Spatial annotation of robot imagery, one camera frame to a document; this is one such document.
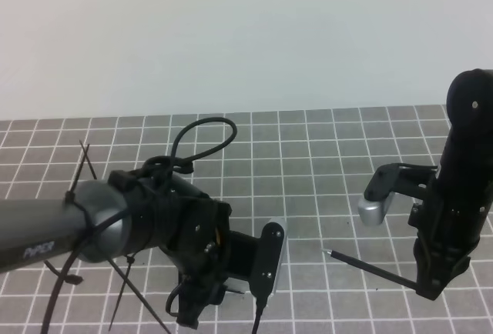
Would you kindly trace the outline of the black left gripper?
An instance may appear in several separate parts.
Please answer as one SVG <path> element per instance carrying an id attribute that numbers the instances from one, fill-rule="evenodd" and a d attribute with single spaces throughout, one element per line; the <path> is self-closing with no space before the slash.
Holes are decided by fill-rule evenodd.
<path id="1" fill-rule="evenodd" d="M 128 215 L 124 240 L 112 258 L 159 248 L 179 272 L 166 313 L 196 329 L 203 310 L 222 303 L 231 279 L 247 282 L 254 265 L 254 238 L 230 228 L 232 209 L 176 176 L 165 187 L 156 177 L 114 170 L 109 184 Z"/>

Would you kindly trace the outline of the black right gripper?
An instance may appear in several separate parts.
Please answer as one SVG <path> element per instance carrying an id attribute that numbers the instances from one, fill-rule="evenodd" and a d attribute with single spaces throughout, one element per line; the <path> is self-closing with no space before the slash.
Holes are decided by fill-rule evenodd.
<path id="1" fill-rule="evenodd" d="M 428 183 L 423 203 L 410 216 L 418 231 L 413 253 L 419 296 L 437 299 L 469 268 L 491 205 L 491 182 L 478 188 L 444 186 L 437 179 Z"/>

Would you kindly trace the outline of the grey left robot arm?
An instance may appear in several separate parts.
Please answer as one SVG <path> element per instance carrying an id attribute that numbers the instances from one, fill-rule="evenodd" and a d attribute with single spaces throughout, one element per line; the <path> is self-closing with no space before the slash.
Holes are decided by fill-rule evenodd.
<path id="1" fill-rule="evenodd" d="M 158 248 L 179 272 L 170 296 L 176 322 L 195 329 L 202 311 L 219 305 L 228 279 L 250 281 L 258 239 L 230 228 L 230 205 L 178 176 L 156 178 L 114 171 L 78 185 L 62 199 L 1 203 L 4 272 L 61 254 L 67 260 L 52 291 L 57 297 L 75 260 L 99 263 Z"/>

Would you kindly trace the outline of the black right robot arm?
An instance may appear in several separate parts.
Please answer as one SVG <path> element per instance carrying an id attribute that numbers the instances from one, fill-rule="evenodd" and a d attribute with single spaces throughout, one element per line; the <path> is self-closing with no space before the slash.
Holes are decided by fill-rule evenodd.
<path id="1" fill-rule="evenodd" d="M 468 269 L 492 206 L 492 71 L 459 74 L 446 109 L 451 127 L 438 170 L 408 220 L 417 230 L 415 292 L 430 300 Z"/>

